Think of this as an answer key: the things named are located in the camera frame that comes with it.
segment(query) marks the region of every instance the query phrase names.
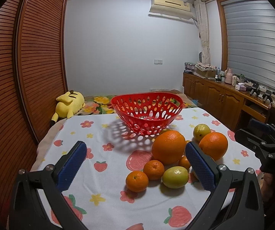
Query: white tablecloth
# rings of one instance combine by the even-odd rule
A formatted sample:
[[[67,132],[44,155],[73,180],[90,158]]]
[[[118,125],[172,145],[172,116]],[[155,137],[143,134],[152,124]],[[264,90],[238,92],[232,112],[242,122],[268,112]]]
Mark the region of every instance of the white tablecloth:
[[[199,123],[228,139],[228,151],[217,164],[224,163],[231,170],[259,169],[260,162],[254,153],[235,142],[233,132],[203,109],[183,109],[168,128],[192,140],[193,129]],[[77,141],[84,141],[87,158],[63,195],[88,229],[125,230],[137,223],[143,223],[145,230],[183,229],[210,194],[200,182],[190,179],[177,190],[166,188],[160,181],[151,181],[141,193],[126,189],[126,176],[131,170],[142,169],[141,162],[150,158],[147,152],[151,152],[155,137],[134,136],[117,114],[72,117],[57,134],[39,170],[55,164]],[[39,190],[39,194],[49,218],[56,224],[44,192]],[[228,194],[225,205],[232,194]]]

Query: wooden wardrobe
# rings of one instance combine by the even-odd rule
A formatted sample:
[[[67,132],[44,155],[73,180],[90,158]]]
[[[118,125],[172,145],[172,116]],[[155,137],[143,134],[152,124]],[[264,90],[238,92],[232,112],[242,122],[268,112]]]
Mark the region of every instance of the wooden wardrobe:
[[[17,172],[30,170],[67,89],[63,28],[67,0],[7,0],[0,8],[0,222]]]

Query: window blind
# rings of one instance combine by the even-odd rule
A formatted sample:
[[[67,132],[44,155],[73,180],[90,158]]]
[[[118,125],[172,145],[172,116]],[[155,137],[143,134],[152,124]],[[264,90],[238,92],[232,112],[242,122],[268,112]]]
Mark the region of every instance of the window blind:
[[[227,67],[275,90],[275,9],[267,0],[228,0]]]

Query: pikachu plush toy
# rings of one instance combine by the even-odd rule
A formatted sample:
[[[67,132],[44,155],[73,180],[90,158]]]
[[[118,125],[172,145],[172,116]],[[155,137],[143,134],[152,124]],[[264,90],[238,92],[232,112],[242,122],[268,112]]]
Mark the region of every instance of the pikachu plush toy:
[[[56,112],[51,118],[50,127],[57,122],[59,117],[69,119],[85,107],[83,95],[73,90],[57,97],[56,101],[58,101],[58,104]]]

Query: air conditioner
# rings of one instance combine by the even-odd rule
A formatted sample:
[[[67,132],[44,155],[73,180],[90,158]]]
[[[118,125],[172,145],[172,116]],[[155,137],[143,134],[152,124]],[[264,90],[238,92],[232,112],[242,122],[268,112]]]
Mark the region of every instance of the air conditioner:
[[[191,19],[190,4],[182,0],[151,0],[150,13]]]

